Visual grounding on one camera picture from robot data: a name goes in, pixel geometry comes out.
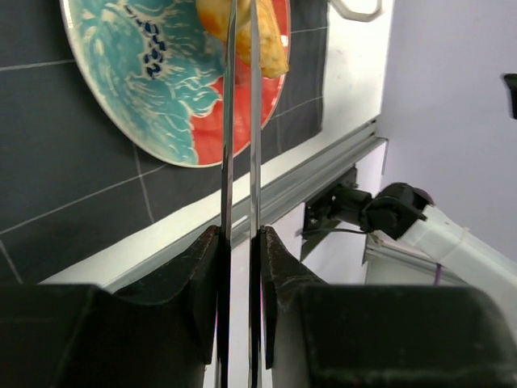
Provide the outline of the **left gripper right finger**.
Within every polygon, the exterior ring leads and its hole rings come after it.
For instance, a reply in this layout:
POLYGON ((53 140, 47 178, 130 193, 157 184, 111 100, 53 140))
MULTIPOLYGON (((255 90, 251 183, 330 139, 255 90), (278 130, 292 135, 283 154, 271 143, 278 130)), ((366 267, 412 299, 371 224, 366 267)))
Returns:
POLYGON ((471 287, 330 285, 260 232, 265 365, 276 387, 513 387, 516 345, 471 287))

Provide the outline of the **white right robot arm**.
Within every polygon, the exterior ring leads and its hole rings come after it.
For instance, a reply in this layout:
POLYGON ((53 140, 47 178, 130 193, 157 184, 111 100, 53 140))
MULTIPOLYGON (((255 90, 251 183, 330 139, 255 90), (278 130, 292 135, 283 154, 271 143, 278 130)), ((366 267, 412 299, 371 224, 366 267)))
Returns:
POLYGON ((340 188, 333 195, 329 217, 366 234, 380 231, 402 241, 479 289, 516 291, 516 262, 458 226, 420 188, 391 183, 376 196, 340 188))

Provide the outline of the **metal serving tongs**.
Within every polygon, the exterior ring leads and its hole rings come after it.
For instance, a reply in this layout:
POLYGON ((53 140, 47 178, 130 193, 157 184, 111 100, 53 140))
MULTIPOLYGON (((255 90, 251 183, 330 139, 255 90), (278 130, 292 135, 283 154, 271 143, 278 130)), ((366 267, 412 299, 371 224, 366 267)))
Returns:
POLYGON ((237 2, 229 8, 223 79, 223 146, 221 165, 221 233, 218 243, 220 270, 216 310, 215 387, 229 385, 229 318, 232 264, 232 231, 244 229, 250 222, 250 270, 248 296, 248 386, 261 387, 262 316, 261 316, 261 130, 262 71, 257 2, 250 3, 250 194, 233 203, 233 134, 236 82, 237 2))

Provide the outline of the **light golden bread loaf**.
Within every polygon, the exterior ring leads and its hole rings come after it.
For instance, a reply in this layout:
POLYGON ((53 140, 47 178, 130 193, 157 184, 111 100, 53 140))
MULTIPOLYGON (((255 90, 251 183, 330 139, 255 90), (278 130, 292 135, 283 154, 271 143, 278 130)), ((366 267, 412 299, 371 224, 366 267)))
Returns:
MULTIPOLYGON (((230 0, 196 0, 195 6, 203 27, 222 42, 227 41, 230 0)), ((236 54, 250 64, 250 0, 237 1, 236 54)), ((281 40, 275 10, 270 1, 257 1, 258 34, 260 39, 260 66, 265 78, 278 78, 289 70, 287 54, 281 40)))

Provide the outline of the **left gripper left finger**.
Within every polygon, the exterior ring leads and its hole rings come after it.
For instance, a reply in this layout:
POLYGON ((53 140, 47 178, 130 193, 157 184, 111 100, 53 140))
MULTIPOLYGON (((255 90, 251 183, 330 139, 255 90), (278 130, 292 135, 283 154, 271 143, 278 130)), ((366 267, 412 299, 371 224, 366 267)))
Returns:
POLYGON ((2 286, 2 386, 201 387, 212 360, 219 233, 208 227, 115 293, 2 286))

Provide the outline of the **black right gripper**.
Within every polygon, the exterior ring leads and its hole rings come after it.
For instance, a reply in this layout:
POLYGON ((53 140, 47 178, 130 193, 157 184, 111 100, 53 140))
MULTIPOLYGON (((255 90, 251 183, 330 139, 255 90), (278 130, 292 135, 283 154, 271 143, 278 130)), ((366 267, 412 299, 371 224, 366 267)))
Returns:
POLYGON ((502 81, 506 86, 509 98, 511 117, 517 119, 517 74, 503 74, 502 81))

